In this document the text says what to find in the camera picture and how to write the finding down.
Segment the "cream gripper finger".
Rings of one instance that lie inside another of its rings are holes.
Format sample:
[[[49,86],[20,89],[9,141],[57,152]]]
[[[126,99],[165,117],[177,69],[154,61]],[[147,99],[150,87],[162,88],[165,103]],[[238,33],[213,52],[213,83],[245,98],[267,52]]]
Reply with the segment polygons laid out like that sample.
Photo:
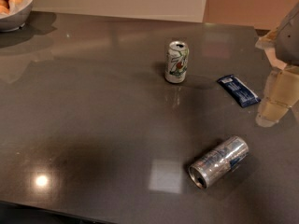
[[[257,49],[262,49],[268,58],[272,67],[283,70],[287,64],[279,60],[276,56],[275,42],[278,34],[278,29],[270,30],[266,35],[259,37],[255,43]]]

